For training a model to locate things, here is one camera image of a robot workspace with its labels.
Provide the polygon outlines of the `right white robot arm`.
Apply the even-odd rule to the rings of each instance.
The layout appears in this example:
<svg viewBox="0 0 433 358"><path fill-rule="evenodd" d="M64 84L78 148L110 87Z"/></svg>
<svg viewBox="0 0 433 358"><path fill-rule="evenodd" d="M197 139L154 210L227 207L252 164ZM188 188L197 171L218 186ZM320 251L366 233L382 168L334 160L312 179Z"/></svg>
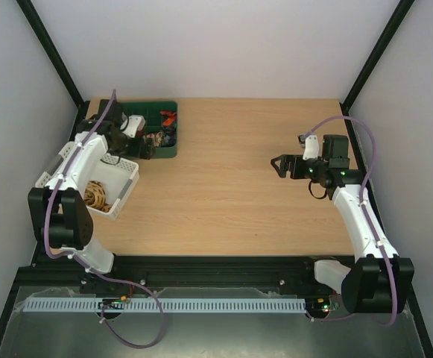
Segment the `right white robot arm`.
<svg viewBox="0 0 433 358"><path fill-rule="evenodd" d="M403 311L414 265L402 258L389 242L371 206L363 175L350 168L347 136L300 136L302 154L282 154L271 159L280 178L307 180L324 189L344 221L353 245L354 265L318 260L304 271L303 285L311 292L328 286L342 298L349 313Z"/></svg>

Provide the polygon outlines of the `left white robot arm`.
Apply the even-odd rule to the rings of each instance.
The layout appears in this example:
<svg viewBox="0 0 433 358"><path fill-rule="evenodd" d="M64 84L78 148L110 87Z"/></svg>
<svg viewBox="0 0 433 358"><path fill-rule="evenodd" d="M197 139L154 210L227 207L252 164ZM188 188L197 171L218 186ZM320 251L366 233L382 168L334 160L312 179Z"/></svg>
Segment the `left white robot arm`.
<svg viewBox="0 0 433 358"><path fill-rule="evenodd" d="M87 272L107 274L114 253L95 237L92 214L116 219L139 180L139 165L124 158L123 146L144 127L141 116L119 114L111 95L101 114L83 120L75 138L28 193L35 236L48 257L67 257Z"/></svg>

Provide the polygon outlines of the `yellow leopard print tie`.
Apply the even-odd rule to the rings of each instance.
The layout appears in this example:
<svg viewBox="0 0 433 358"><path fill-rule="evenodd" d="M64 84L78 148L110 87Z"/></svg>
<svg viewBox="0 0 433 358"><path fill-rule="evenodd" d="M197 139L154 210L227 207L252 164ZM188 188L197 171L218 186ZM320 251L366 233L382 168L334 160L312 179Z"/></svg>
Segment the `yellow leopard print tie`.
<svg viewBox="0 0 433 358"><path fill-rule="evenodd" d="M107 203L107 195L103 184L96 180L91 180L86 185L84 202L86 206L103 213L108 213L112 207Z"/></svg>

